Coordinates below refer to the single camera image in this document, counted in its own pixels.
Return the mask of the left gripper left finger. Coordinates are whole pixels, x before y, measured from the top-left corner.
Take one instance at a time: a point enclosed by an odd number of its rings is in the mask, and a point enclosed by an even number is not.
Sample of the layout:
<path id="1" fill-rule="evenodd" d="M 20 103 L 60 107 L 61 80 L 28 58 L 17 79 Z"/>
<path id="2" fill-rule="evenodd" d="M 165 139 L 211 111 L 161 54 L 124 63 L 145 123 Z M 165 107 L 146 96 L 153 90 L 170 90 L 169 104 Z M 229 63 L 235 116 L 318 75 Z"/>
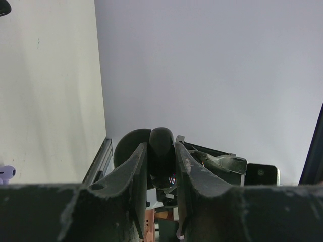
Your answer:
<path id="1" fill-rule="evenodd" d="M 1 241 L 139 241 L 144 237 L 147 144 L 90 186 L 1 186 Z"/>

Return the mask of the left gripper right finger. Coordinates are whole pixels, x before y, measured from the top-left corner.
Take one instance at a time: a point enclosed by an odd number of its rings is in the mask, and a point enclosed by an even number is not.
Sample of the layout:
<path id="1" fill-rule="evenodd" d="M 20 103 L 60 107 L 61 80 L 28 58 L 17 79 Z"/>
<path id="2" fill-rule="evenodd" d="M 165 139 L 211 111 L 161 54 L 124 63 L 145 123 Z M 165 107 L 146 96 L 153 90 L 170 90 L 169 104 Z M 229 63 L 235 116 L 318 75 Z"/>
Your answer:
<path id="1" fill-rule="evenodd" d="M 175 150 L 185 241 L 322 241 L 322 186 L 234 186 Z"/>

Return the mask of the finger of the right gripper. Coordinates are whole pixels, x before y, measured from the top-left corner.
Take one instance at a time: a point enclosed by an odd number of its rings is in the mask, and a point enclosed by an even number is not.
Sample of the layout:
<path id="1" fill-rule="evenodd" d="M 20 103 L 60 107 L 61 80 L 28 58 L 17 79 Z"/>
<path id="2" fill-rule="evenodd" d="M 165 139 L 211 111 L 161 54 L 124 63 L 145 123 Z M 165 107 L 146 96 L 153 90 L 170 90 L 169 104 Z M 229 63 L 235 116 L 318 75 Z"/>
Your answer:
<path id="1" fill-rule="evenodd" d="M 232 185 L 242 186 L 242 178 L 247 170 L 246 159 L 190 143 L 186 143 L 186 149 L 198 163 L 220 179 Z"/>

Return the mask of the black earbud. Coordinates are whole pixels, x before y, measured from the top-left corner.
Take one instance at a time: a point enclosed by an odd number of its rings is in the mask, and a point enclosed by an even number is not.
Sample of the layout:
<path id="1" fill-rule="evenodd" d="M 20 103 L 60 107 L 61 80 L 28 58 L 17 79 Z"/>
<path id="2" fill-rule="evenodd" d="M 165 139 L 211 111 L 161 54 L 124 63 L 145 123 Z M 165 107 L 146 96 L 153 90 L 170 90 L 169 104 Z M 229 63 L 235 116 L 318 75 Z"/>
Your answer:
<path id="1" fill-rule="evenodd" d="M 8 15 L 12 11 L 12 7 L 7 0 L 0 0 L 0 16 Z"/>

